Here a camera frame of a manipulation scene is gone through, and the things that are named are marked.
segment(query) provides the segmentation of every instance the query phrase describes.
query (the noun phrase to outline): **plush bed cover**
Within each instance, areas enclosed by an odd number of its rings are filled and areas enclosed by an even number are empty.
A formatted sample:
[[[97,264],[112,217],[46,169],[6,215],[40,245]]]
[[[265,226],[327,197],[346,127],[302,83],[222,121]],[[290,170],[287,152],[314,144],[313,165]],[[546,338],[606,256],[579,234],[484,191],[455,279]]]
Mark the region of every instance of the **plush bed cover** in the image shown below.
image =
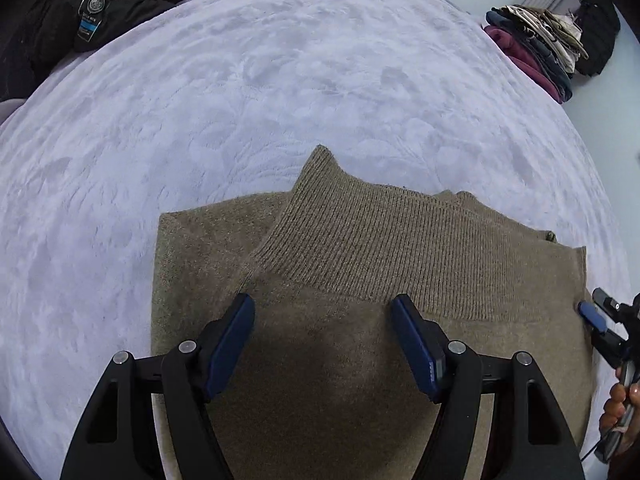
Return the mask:
[[[588,287],[632,298],[582,140],[471,16],[188,0],[60,67],[0,126],[0,415],[45,480],[111,355],[148,355],[159,214],[289,190],[318,143],[368,182],[468,190],[587,245]],[[596,364],[587,447],[614,381]]]

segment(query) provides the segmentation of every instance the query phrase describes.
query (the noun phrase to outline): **folded clothes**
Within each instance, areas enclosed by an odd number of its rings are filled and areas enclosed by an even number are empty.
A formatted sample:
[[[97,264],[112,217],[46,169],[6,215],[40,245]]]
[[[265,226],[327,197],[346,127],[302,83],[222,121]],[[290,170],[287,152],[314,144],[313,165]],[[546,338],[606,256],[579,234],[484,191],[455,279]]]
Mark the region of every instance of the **folded clothes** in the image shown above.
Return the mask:
[[[564,46],[558,41],[540,20],[529,12],[518,6],[506,6],[506,9],[514,16],[515,19],[522,20],[527,27],[530,27],[545,44],[556,53],[558,61],[565,72],[572,74],[575,72],[575,59],[566,51]]]
[[[549,25],[552,29],[552,34],[564,45],[565,49],[571,54],[575,52],[577,58],[584,57],[589,59],[589,54],[582,46],[580,42],[580,36],[582,31],[580,27],[575,25],[574,22],[568,16],[561,16],[560,14],[553,14],[548,9],[533,9],[531,7],[525,7],[529,12],[538,17],[538,19]]]
[[[546,93],[548,93],[556,102],[562,103],[560,94],[556,86],[542,73],[540,65],[529,51],[524,48],[513,36],[506,30],[489,25],[484,28],[489,37],[495,41],[514,65],[527,74],[535,81]]]
[[[318,147],[290,193],[161,216],[152,351],[197,336],[242,290],[255,300],[254,332],[208,407],[234,477],[409,479],[438,407],[388,323],[389,300],[406,292],[477,352],[531,352],[580,442],[593,378],[574,311],[586,253],[553,238],[466,192],[368,184]],[[491,412],[481,402],[470,478],[481,475]]]
[[[542,43],[535,34],[528,34],[520,22],[513,21],[510,13],[501,9],[490,10],[486,14],[486,20],[491,25],[506,30],[510,33],[529,53],[536,58],[543,75],[546,76],[558,90],[561,102],[571,99],[573,92],[571,80],[564,69],[559,65],[555,55]]]

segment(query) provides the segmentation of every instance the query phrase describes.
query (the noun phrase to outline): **black bag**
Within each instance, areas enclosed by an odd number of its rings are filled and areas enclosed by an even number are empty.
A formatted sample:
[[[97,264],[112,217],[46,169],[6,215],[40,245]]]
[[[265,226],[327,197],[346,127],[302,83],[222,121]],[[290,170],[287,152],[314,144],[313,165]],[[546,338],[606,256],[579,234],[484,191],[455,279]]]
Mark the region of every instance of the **black bag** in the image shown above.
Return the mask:
[[[589,59],[580,58],[575,69],[593,76],[602,72],[613,53],[616,36],[620,31],[620,19],[611,0],[580,0],[581,5],[575,23],[582,29],[580,41]]]

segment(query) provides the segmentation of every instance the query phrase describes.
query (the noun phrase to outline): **blue gripper pad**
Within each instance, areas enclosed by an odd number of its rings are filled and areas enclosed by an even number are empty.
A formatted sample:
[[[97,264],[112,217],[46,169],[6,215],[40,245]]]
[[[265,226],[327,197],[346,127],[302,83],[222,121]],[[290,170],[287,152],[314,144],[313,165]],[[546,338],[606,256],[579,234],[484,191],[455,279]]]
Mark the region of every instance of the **blue gripper pad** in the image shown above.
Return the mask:
[[[206,382],[209,398],[215,397],[226,388],[240,357],[240,352],[242,352],[242,348],[254,328],[254,300],[244,294],[240,301],[242,302],[240,305],[233,305],[231,307],[233,310],[226,313],[220,320],[225,321],[226,326],[209,361],[209,377]]]
[[[578,303],[578,314],[594,329],[601,334],[607,331],[607,320],[604,319],[596,309],[596,307],[588,301]]]
[[[414,374],[418,389],[431,400],[438,398],[440,387],[436,377],[436,362],[427,350],[418,323],[424,322],[413,305],[405,305],[402,296],[391,302],[391,323],[398,336],[404,356]]]

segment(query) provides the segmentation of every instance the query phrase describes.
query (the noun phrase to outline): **maroon garment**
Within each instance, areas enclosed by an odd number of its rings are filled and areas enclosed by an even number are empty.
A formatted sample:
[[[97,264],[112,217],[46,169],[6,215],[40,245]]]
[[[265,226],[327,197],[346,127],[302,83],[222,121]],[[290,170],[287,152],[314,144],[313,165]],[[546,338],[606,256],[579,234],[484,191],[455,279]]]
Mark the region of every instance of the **maroon garment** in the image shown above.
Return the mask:
[[[500,50],[513,61],[515,66],[533,79],[556,102],[562,103],[556,86],[540,71],[540,65],[536,59],[511,34],[493,25],[485,27],[484,31],[495,41]]]

